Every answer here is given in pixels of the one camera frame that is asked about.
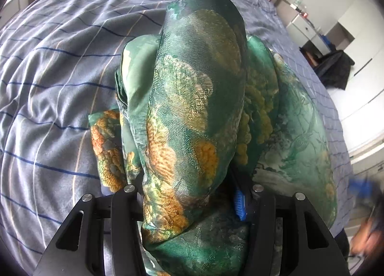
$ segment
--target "metal screw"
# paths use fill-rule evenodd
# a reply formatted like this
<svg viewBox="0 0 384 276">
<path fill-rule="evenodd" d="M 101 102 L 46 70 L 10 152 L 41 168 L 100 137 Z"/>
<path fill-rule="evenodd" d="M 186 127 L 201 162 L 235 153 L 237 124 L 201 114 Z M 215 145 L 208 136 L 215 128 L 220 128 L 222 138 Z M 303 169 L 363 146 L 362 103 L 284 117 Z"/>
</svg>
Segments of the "metal screw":
<svg viewBox="0 0 384 276">
<path fill-rule="evenodd" d="M 128 184 L 127 186 L 124 187 L 124 191 L 126 193 L 132 193 L 135 190 L 135 186 L 132 184 Z"/>
<path fill-rule="evenodd" d="M 303 193 L 296 193 L 295 197 L 297 200 L 304 200 L 305 199 L 305 195 Z"/>
<path fill-rule="evenodd" d="M 255 184 L 252 189 L 257 193 L 261 193 L 264 190 L 264 187 L 260 184 Z"/>
<path fill-rule="evenodd" d="M 84 202 L 87 202 L 87 201 L 90 201 L 92 199 L 92 195 L 91 194 L 85 194 L 81 197 L 81 199 L 84 201 Z"/>
</svg>

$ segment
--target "bed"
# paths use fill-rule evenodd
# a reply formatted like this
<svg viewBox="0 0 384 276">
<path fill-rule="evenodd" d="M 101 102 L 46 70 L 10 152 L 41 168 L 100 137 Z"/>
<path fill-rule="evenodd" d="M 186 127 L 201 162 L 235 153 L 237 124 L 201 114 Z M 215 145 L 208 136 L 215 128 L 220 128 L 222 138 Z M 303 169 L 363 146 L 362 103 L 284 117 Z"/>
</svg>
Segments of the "bed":
<svg viewBox="0 0 384 276">
<path fill-rule="evenodd" d="M 160 33 L 172 1 L 36 0 L 1 30 L 0 236 L 28 274 L 80 197 L 101 195 L 88 115 L 116 104 L 114 72 L 124 45 Z M 247 33 L 282 55 L 321 114 L 337 185 L 335 236 L 353 207 L 335 106 L 274 6 L 232 2 Z"/>
</svg>

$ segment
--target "green floral garment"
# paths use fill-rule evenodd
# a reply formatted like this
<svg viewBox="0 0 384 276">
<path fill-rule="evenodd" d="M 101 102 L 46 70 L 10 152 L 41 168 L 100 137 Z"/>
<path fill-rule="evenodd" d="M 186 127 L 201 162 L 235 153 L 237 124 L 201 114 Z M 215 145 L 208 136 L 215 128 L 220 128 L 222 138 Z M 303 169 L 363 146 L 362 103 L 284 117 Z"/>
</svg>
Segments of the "green floral garment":
<svg viewBox="0 0 384 276">
<path fill-rule="evenodd" d="M 281 57 L 245 36 L 230 0 L 170 4 L 160 36 L 125 46 L 116 86 L 120 174 L 132 183 L 144 173 L 143 245 L 170 275 L 239 273 L 248 225 L 223 182 L 231 160 L 278 193 L 304 192 L 333 223 L 335 185 L 317 110 Z"/>
</svg>

